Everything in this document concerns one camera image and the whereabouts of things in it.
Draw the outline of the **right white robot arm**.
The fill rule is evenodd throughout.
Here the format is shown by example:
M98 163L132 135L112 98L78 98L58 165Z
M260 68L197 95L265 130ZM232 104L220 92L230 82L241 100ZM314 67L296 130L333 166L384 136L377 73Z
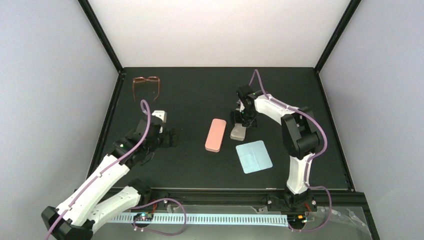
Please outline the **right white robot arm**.
M244 141L247 129L257 126L259 114L281 126L283 147L290 156L289 176L283 199L288 208L299 209L309 196L311 162L328 146L322 127L308 107L288 105L263 90L253 91L248 84L239 87L236 94L239 101L230 114L233 124L230 138Z

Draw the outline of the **grey glasses case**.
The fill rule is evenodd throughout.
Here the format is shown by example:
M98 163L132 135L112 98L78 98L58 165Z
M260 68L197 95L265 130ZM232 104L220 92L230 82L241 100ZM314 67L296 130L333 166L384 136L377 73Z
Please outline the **grey glasses case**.
M230 132L230 138L235 141L244 141L246 138L247 128L241 123L235 123L233 129Z

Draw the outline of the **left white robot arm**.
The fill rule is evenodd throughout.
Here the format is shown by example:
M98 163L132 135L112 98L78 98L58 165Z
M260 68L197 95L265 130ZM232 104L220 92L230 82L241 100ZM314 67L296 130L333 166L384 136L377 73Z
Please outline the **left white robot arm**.
M148 204L152 189L140 179L130 181L107 199L104 196L132 168L151 160L156 149L176 147L178 141L176 129L166 129L162 119L154 116L150 123L140 120L135 130L114 142L112 151L70 197L42 211L47 236L57 240L90 240L120 213Z

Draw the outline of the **pink glasses case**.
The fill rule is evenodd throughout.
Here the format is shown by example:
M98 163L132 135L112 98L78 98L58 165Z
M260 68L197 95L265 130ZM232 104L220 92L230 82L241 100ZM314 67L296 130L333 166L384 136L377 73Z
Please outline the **pink glasses case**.
M205 149L209 152L218 153L221 149L227 122L223 119L214 118L211 122L205 141Z

